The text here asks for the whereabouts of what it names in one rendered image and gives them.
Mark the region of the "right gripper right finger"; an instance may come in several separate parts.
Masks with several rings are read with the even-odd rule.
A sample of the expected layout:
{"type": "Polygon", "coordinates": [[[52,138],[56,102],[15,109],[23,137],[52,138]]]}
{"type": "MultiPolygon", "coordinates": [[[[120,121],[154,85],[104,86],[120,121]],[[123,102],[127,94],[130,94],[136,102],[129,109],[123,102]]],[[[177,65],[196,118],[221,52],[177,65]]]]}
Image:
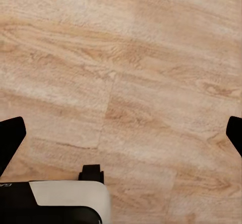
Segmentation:
{"type": "Polygon", "coordinates": [[[242,157],[242,118],[231,116],[226,129],[226,135],[242,157]]]}

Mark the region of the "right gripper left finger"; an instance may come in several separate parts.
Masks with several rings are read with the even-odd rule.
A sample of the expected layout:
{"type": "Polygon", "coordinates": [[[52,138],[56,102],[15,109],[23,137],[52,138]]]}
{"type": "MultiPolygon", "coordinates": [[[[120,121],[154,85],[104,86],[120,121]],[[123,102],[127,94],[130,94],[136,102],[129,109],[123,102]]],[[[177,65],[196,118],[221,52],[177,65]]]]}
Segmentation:
{"type": "Polygon", "coordinates": [[[22,116],[0,122],[0,176],[26,136],[22,116]]]}

